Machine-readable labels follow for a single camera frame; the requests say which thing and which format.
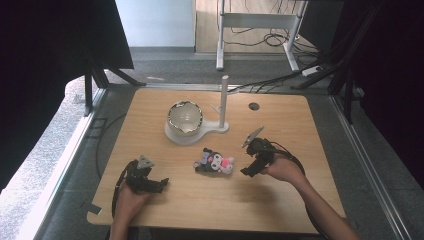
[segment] white table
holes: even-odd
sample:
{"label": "white table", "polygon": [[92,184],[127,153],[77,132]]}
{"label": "white table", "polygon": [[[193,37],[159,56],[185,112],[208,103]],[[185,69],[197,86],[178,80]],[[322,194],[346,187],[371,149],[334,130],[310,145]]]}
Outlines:
{"label": "white table", "polygon": [[256,13],[225,13],[225,0],[221,0],[221,10],[219,12],[219,37],[218,47],[216,50],[216,69],[221,71],[224,69],[224,28],[275,28],[289,29],[289,41],[284,43],[284,51],[293,72],[299,71],[296,59],[293,56],[292,48],[297,32],[299,31],[300,22],[303,17],[307,1],[301,1],[296,15],[284,14],[256,14]]}

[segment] black curtain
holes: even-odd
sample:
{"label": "black curtain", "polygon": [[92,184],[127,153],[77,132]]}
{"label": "black curtain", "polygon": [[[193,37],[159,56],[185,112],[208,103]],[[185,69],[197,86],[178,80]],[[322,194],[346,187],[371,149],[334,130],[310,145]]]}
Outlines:
{"label": "black curtain", "polygon": [[3,189],[50,123],[66,84],[90,69],[89,59],[134,66],[113,0],[2,1],[0,39]]}
{"label": "black curtain", "polygon": [[[378,1],[346,1],[336,40]],[[361,106],[422,188],[423,12],[420,1],[384,1],[351,66],[365,92]]]}

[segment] black panel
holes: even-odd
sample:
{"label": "black panel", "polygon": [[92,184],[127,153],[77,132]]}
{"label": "black panel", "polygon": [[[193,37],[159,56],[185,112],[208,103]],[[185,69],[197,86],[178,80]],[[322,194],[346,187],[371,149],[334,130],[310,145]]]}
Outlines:
{"label": "black panel", "polygon": [[113,0],[1,1],[1,189],[13,176],[88,59],[133,68]]}
{"label": "black panel", "polygon": [[310,1],[299,34],[321,51],[328,51],[343,9],[343,1]]}

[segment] white base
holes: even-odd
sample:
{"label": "white base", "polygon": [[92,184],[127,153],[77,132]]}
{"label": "white base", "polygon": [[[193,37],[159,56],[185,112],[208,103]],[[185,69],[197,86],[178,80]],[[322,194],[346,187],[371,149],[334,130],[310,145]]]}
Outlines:
{"label": "white base", "polygon": [[228,131],[230,128],[230,125],[225,122],[224,127],[219,127],[219,122],[213,122],[208,121],[203,118],[202,126],[200,127],[199,132],[197,134],[192,136],[180,136],[175,134],[174,131],[172,131],[168,124],[165,122],[165,134],[166,136],[173,142],[179,145],[190,145],[197,141],[199,141],[205,134],[210,132],[216,132],[216,133],[224,133]]}

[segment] human arm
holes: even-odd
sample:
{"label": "human arm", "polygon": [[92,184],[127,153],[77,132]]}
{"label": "human arm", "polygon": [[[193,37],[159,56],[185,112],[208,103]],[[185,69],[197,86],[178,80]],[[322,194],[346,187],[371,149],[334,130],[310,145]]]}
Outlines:
{"label": "human arm", "polygon": [[150,193],[134,193],[125,181],[119,187],[119,197],[116,202],[115,217],[110,227],[110,240],[126,240],[131,220],[140,212],[147,202]]}
{"label": "human arm", "polygon": [[261,173],[292,184],[320,228],[330,239],[360,239],[349,224],[314,189],[294,162],[281,154],[275,154],[273,163]]}

